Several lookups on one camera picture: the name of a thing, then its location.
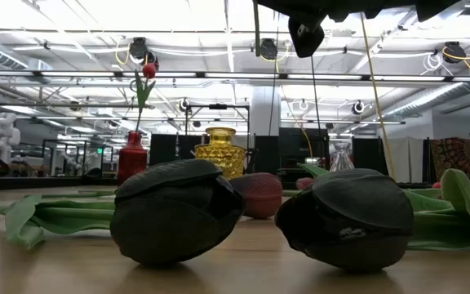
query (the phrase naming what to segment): table surface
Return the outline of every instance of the table surface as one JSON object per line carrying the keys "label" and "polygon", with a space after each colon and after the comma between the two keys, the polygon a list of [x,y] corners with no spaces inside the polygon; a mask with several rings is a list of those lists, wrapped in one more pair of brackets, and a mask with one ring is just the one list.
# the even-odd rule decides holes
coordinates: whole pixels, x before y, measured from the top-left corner
{"label": "table surface", "polygon": [[[0,191],[0,203],[77,187]],[[0,216],[0,294],[469,293],[470,250],[407,252],[379,274],[349,275],[289,248],[272,220],[242,219],[219,246],[166,269],[121,256],[109,232],[69,236],[25,251],[6,242]]]}

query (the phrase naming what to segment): dark tulip bud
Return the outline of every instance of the dark tulip bud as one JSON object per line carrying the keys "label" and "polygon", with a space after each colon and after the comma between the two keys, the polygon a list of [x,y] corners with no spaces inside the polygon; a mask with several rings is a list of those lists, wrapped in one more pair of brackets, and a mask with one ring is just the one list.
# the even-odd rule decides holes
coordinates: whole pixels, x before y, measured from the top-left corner
{"label": "dark tulip bud", "polygon": [[149,167],[117,190],[110,224],[121,254],[143,265],[186,261],[212,249],[244,212],[215,164],[179,160]]}
{"label": "dark tulip bud", "polygon": [[354,169],[330,172],[286,201],[276,225],[306,256],[353,272],[398,262],[413,228],[409,199],[388,176]]}

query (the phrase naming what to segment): gold vase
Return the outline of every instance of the gold vase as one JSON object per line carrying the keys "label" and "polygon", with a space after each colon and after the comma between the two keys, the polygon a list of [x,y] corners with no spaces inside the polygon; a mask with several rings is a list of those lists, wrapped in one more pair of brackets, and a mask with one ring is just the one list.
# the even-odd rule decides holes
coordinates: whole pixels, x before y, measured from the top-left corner
{"label": "gold vase", "polygon": [[244,170],[244,148],[232,145],[235,130],[228,127],[209,127],[210,144],[195,146],[195,158],[207,159],[223,171],[228,180],[242,176]]}

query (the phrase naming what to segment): glass vase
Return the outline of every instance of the glass vase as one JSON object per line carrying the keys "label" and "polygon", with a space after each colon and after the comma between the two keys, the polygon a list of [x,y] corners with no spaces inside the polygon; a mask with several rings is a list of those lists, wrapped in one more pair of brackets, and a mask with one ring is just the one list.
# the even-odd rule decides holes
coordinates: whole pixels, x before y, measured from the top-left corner
{"label": "glass vase", "polygon": [[355,166],[349,158],[349,150],[351,144],[349,143],[337,143],[335,144],[335,153],[333,155],[333,164],[331,165],[330,172],[336,171],[347,171],[354,169]]}
{"label": "glass vase", "polygon": [[119,151],[117,185],[121,185],[129,177],[146,169],[148,153],[140,143],[142,137],[143,135],[137,131],[128,133],[128,142]]}
{"label": "glass vase", "polygon": [[228,127],[209,127],[210,144],[195,146],[195,158],[209,160],[220,167],[223,176],[230,180],[242,176],[244,171],[245,149],[232,145],[235,130]]}

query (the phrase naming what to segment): red vase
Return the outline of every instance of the red vase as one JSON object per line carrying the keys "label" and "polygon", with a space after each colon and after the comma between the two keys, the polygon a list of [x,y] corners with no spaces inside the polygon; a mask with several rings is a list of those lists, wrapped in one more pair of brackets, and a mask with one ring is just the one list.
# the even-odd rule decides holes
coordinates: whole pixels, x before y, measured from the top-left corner
{"label": "red vase", "polygon": [[140,144],[142,137],[142,134],[136,131],[128,133],[128,142],[119,151],[117,185],[121,185],[129,177],[146,169],[148,153]]}

